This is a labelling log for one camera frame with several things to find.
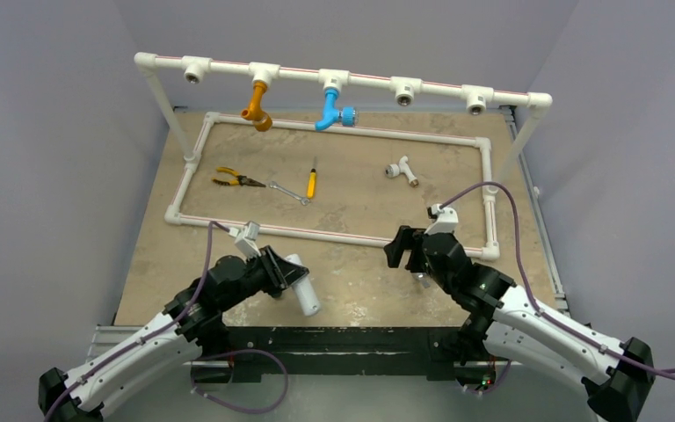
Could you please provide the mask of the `white remote control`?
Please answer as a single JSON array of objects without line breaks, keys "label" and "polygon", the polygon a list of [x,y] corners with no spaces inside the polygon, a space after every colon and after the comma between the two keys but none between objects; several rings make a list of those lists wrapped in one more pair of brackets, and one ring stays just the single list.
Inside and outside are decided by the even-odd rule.
[{"label": "white remote control", "polygon": [[[291,266],[289,272],[308,272],[296,269],[297,266],[302,266],[301,257],[298,254],[290,254],[285,257]],[[321,303],[314,290],[309,275],[291,287],[296,295],[296,298],[301,306],[301,311],[305,317],[312,317],[321,310]]]}]

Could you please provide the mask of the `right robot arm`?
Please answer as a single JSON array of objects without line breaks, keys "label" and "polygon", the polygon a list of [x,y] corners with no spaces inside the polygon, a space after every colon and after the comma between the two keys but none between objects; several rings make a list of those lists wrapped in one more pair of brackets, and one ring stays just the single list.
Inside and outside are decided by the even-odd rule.
[{"label": "right robot arm", "polygon": [[584,390],[604,421],[636,421],[656,380],[653,353],[639,338],[602,334],[540,302],[523,283],[476,263],[450,231],[401,226],[383,248],[397,268],[404,253],[411,273],[430,277],[468,312],[458,335],[471,358],[485,352],[537,367]]}]

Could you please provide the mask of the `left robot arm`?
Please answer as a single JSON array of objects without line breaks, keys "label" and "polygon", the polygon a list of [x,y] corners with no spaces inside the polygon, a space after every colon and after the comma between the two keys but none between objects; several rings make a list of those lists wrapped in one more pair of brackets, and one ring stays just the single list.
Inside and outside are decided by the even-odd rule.
[{"label": "left robot arm", "polygon": [[225,360],[238,354],[223,315],[258,293],[280,295],[307,279],[309,269],[271,247],[258,256],[219,258],[177,293],[141,329],[80,367],[54,367],[39,379],[46,421],[102,421],[135,392],[188,361]]}]

